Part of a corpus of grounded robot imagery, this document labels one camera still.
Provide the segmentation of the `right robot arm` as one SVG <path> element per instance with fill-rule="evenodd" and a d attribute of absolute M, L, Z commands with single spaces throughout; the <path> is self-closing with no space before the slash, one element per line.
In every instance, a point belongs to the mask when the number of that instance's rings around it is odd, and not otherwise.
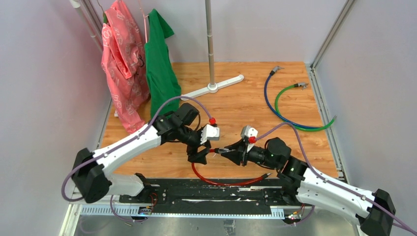
<path fill-rule="evenodd" d="M 395 207 L 388 192 L 372 192 L 332 178 L 293 157 L 280 138 L 267 140 L 264 147 L 244 138 L 214 152 L 237 165 L 253 162 L 276 170 L 282 182 L 281 199 L 287 205 L 300 203 L 323 208 L 358 225 L 368 236 L 391 233 Z"/>

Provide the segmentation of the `red cable lock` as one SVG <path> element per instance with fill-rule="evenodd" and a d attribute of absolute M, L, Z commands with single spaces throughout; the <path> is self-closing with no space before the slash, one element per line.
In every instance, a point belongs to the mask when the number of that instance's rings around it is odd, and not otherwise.
<path fill-rule="evenodd" d="M 191 165 L 191 170 L 195 175 L 195 181 L 198 181 L 200 185 L 205 186 L 214 186 L 214 187 L 238 187 L 238 186 L 251 186 L 253 184 L 259 183 L 263 180 L 266 180 L 270 177 L 271 172 L 262 173 L 261 175 L 249 178 L 233 178 L 233 177 L 226 177 L 226 178 L 214 178 L 214 177 L 206 177 L 201 172 L 199 172 L 198 168 L 196 167 L 197 164 L 205 165 L 208 163 L 207 155 L 212 154 L 231 154 L 234 151 L 234 148 L 230 147 L 205 147 L 202 150 L 199 149 L 189 149 L 187 150 L 187 161 Z"/>

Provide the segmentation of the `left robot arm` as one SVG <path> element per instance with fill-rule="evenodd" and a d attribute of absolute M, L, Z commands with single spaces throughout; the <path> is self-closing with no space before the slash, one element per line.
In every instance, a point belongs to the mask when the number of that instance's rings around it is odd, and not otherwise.
<path fill-rule="evenodd" d="M 194 130 L 190 124 L 199 111 L 191 104 L 182 104 L 175 112 L 158 115 L 137 132 L 107 147 L 78 151 L 72 181 L 81 193 L 81 200 L 91 204 L 107 195 L 129 195 L 137 202 L 150 199 L 150 189 L 138 175 L 117 175 L 114 170 L 139 154 L 164 143 L 178 141 L 187 146 L 186 153 L 191 163 L 206 164 L 210 141 L 218 140 L 220 129 L 214 118 L 204 127 Z"/>

